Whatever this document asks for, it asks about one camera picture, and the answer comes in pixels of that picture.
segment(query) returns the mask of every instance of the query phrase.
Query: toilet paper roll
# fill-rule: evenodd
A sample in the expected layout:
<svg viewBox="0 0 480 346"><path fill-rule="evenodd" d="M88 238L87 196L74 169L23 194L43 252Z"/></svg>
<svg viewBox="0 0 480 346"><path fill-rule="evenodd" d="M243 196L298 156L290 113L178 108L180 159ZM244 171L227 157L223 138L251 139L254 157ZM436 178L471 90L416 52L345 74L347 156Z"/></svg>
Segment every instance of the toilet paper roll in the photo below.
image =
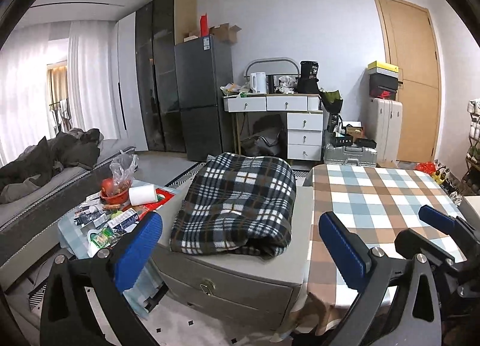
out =
<svg viewBox="0 0 480 346"><path fill-rule="evenodd" d="M153 184L145 186L136 186L128 190L130 203L132 205L143 205L157 201L157 193Z"/></svg>

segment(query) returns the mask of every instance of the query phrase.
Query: white kettle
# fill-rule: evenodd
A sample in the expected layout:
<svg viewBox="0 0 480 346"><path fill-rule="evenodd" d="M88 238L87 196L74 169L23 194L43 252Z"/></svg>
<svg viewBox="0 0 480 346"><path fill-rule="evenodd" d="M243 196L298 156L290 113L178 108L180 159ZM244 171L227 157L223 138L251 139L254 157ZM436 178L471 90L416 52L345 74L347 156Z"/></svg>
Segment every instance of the white kettle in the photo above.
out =
<svg viewBox="0 0 480 346"><path fill-rule="evenodd" d="M250 73L250 89L252 93L267 94L267 76L264 72Z"/></svg>

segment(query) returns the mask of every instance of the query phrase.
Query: gray refrigerator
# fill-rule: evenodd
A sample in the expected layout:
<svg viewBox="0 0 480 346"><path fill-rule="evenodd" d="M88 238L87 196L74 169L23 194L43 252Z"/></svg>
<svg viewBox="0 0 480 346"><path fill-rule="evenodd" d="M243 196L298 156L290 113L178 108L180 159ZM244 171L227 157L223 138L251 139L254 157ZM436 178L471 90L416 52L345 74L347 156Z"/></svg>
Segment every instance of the gray refrigerator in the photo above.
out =
<svg viewBox="0 0 480 346"><path fill-rule="evenodd" d="M233 82L230 45L213 35L178 44L175 67L187 158L205 161L207 155L233 152L231 117L220 90Z"/></svg>

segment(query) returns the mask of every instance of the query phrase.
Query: silver suitcase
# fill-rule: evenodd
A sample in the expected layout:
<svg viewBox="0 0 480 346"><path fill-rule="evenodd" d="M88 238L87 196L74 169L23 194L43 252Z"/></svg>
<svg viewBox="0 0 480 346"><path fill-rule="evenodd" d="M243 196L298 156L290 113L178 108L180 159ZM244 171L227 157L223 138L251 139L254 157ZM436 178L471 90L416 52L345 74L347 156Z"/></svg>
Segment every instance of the silver suitcase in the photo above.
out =
<svg viewBox="0 0 480 346"><path fill-rule="evenodd" d="M375 148L357 147L356 145L333 147L333 145L328 144L325 147L323 160L330 165L376 167L377 150Z"/></svg>

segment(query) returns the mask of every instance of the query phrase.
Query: black and white plaid fabric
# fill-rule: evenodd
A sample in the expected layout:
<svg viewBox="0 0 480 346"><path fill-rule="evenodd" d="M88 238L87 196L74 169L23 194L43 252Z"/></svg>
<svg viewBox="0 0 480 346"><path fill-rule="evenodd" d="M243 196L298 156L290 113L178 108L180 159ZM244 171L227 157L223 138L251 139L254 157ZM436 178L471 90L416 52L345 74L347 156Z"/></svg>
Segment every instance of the black and white plaid fabric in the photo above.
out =
<svg viewBox="0 0 480 346"><path fill-rule="evenodd" d="M219 155L195 175L170 248L186 254L279 255L291 240L296 191L293 171L282 159Z"/></svg>

